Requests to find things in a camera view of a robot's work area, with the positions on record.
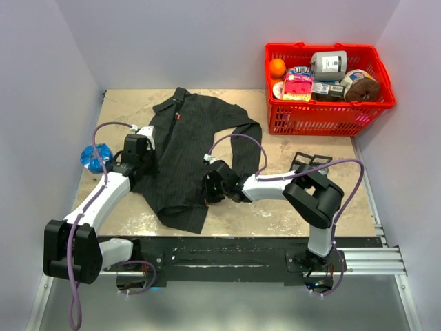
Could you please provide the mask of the black pinstriped button shirt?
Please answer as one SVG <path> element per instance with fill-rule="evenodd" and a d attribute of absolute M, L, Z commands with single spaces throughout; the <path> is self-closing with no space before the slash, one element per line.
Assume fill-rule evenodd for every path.
<path fill-rule="evenodd" d="M 158 170 L 144 175 L 133 191 L 144 197 L 163 225 L 199 234 L 208 211 L 203 157 L 215 133 L 234 129 L 232 170 L 253 174 L 260 163 L 262 128 L 240 106 L 184 88 L 177 88 L 153 111 Z"/>

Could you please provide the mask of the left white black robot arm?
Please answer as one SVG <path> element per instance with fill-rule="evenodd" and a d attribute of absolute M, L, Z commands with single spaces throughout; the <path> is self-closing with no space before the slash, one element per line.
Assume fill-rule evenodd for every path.
<path fill-rule="evenodd" d="M 99 242 L 97 232 L 118 202 L 135 183 L 156 166 L 154 127 L 142 127 L 126 136 L 120 161 L 109 165 L 101 180 L 73 212 L 63 220 L 51 220 L 43 235 L 43 272 L 68 279 L 68 252 L 71 251 L 74 280 L 91 284 L 100 271 L 120 263 L 136 270 L 143 254 L 127 239 Z"/>

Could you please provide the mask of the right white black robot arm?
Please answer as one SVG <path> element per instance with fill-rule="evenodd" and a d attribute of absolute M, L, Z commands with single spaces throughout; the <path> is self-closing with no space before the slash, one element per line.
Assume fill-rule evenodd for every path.
<path fill-rule="evenodd" d="M 326 175 L 305 163 L 296 171 L 263 176 L 240 176 L 218 159 L 204 164 L 203 194 L 207 203 L 218 203 L 225 198 L 236 203 L 288 201 L 309 224 L 309 267 L 321 271 L 331 263 L 333 220 L 341 207 L 344 192 Z"/>

